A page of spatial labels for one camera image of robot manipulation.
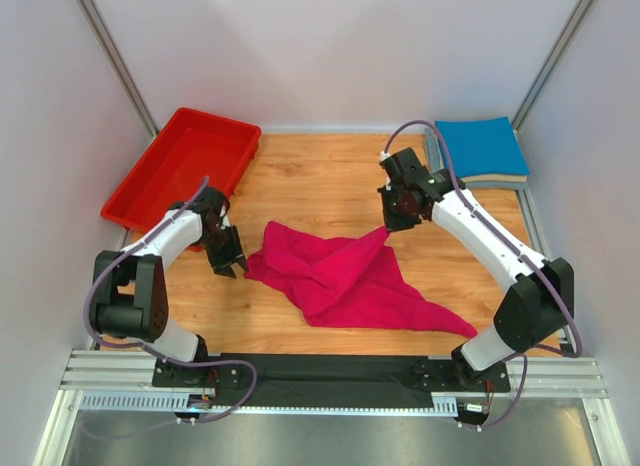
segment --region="red plastic tray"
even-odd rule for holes
[[[102,217],[149,231],[203,176],[231,196],[258,149],[258,126],[180,108],[102,208]]]

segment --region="pink cloth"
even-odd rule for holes
[[[245,277],[282,291],[311,326],[475,336],[473,326],[404,282],[393,249],[384,246],[388,237],[379,228],[360,239],[322,239],[272,221]]]

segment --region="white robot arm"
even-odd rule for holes
[[[245,270],[247,265],[237,229],[227,217],[230,203],[224,194],[207,187],[194,203],[174,217],[182,204],[172,205],[164,218],[135,243],[97,256],[94,279],[119,255],[137,249],[100,285],[91,303],[89,319],[98,333],[142,341],[162,355],[191,362],[204,342],[169,317],[165,271],[192,245],[206,250],[215,274],[235,278],[231,265],[238,263]],[[171,224],[162,227],[167,220]],[[130,283],[135,283],[132,294],[118,290]]]
[[[433,221],[453,234],[491,273],[505,292],[493,325],[452,352],[470,376],[482,372],[515,353],[524,353],[566,325],[547,289],[530,265],[531,260],[550,280],[573,315],[573,269],[564,259],[549,261],[516,239],[464,189],[471,211],[454,190],[449,171],[429,173],[412,149],[381,155],[388,175],[382,196],[385,225],[389,231],[413,228],[423,219]],[[479,213],[512,244],[509,249],[486,225],[476,219]]]

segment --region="metal frame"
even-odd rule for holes
[[[538,100],[540,93],[546,86],[549,78],[564,56],[564,53],[569,49],[571,42],[575,38],[580,26],[584,23],[584,19],[593,7],[595,1],[596,0],[578,0],[576,7],[571,12],[567,23],[560,33],[560,36],[558,36],[556,43],[553,45],[553,48],[551,48],[551,52],[547,56],[547,59],[545,59],[542,68],[538,72],[536,79],[533,81],[533,84],[522,101],[518,112],[514,116],[511,123],[513,129],[519,130],[526,121],[533,105]]]
[[[33,460],[34,466],[62,464],[81,400],[82,391],[58,391]]]
[[[60,465],[71,438],[79,410],[185,411],[186,397],[193,389],[154,388],[151,380],[156,359],[136,351],[73,351],[60,385],[45,434],[36,457],[37,465]],[[507,363],[513,397],[522,374],[522,359]],[[265,408],[244,407],[245,414],[307,414],[368,416],[451,416],[458,399],[478,397],[477,393],[432,393],[435,408],[376,409],[357,408]],[[593,358],[529,358],[524,398],[583,400],[589,418],[596,453],[601,464],[631,464],[615,422],[607,390]]]
[[[518,204],[520,205],[520,211],[522,211],[522,218],[524,219],[524,225],[527,228],[527,234],[531,240],[531,247],[542,253],[544,256],[549,257],[549,248],[544,240],[542,231],[540,230],[536,221],[535,208],[533,206],[533,198],[529,189],[516,191],[516,197],[518,198]]]
[[[100,43],[102,50],[107,55],[107,59],[111,63],[116,76],[120,80],[122,87],[124,88],[127,96],[129,97],[129,101],[131,101],[131,105],[133,109],[136,111],[142,124],[147,129],[151,137],[154,137],[158,134],[159,129],[156,125],[153,117],[151,116],[151,112],[147,107],[138,87],[136,86],[135,81],[131,77],[131,73],[127,69],[127,66],[118,51],[118,47],[116,43],[113,41],[109,30],[107,29],[107,25],[102,19],[102,15],[96,6],[94,0],[77,0],[78,6],[82,10],[85,18],[89,22],[93,33]]]
[[[589,429],[603,465],[631,464],[609,399],[583,399]]]

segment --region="wooden table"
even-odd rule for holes
[[[321,237],[359,237],[382,224],[376,188],[387,135],[264,135],[232,198],[230,217],[247,256],[260,249],[266,224],[279,221]],[[397,151],[423,158],[422,135],[402,135]],[[476,191],[476,198],[528,244],[516,196]],[[490,325],[503,294],[485,268],[433,223],[394,233],[389,241],[407,283],[479,331]],[[448,354],[464,341],[451,333],[331,329],[308,326],[285,296],[240,278],[214,276],[204,252],[186,251],[167,273],[171,316],[202,335],[212,352]]]

